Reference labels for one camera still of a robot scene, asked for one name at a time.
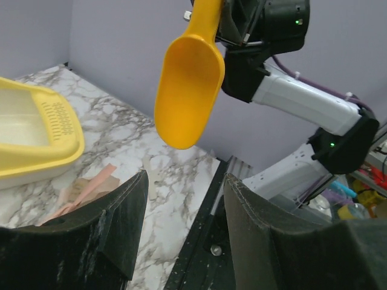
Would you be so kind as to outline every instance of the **shelf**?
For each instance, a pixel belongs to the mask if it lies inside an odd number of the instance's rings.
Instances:
[[[350,174],[352,177],[358,179],[359,181],[362,181],[364,184],[368,185],[372,189],[376,190],[379,192],[381,195],[387,198],[387,190],[384,188],[380,187],[379,185],[375,184],[374,181],[369,178],[368,176],[360,173],[359,171],[355,171]]]
[[[370,152],[365,158],[365,162],[372,165],[376,169],[379,169],[382,172],[387,173],[387,162],[384,164],[383,171],[383,162],[386,158],[386,155],[377,152]]]

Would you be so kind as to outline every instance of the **marble countertop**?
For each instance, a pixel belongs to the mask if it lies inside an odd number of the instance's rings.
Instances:
[[[46,86],[65,96],[77,112],[86,148],[71,169],[57,178],[1,190],[0,225],[14,228],[37,224],[55,210],[60,189],[77,177],[94,176],[109,163],[118,167],[113,176],[122,182],[145,167],[158,174],[157,178],[149,175],[154,179],[150,183],[155,193],[148,200],[129,289],[163,289],[219,161],[197,147],[168,147],[150,118],[64,66],[19,81]]]

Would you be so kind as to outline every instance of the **purple cable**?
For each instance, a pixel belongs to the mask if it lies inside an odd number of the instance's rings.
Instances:
[[[274,62],[276,63],[276,65],[277,65],[281,70],[283,70],[283,71],[284,71],[286,74],[288,74],[289,76],[291,76],[291,77],[293,77],[293,78],[296,78],[296,76],[297,76],[296,73],[293,72],[293,71],[291,71],[290,69],[288,69],[286,66],[284,66],[284,65],[279,61],[279,59],[277,58],[277,56],[272,56],[272,58],[273,58]],[[341,93],[339,93],[339,92],[336,92],[336,91],[334,91],[334,90],[332,90],[332,89],[330,89],[330,88],[327,88],[327,87],[325,87],[325,86],[319,85],[318,83],[315,83],[315,82],[313,82],[313,81],[311,81],[311,80],[308,80],[308,79],[306,79],[306,78],[304,78],[304,77],[298,77],[298,80],[299,80],[300,82],[306,83],[307,85],[310,85],[310,86],[312,86],[312,87],[314,87],[314,88],[316,88],[316,89],[319,89],[319,90],[321,90],[321,91],[323,91],[323,92],[326,92],[327,94],[331,94],[331,95],[333,95],[333,96],[335,96],[335,97],[338,97],[338,98],[341,98],[341,99],[343,99],[343,100],[347,100],[347,99],[348,99],[349,102],[354,103],[354,104],[357,104],[357,105],[359,105],[359,106],[361,106],[361,107],[364,107],[365,109],[367,109],[368,111],[370,111],[370,112],[373,113],[372,109],[371,109],[368,105],[364,104],[364,102],[360,101],[358,98],[354,98],[354,97],[349,97],[349,98],[348,98],[348,97],[347,97],[346,95],[344,95],[344,94],[341,94]]]

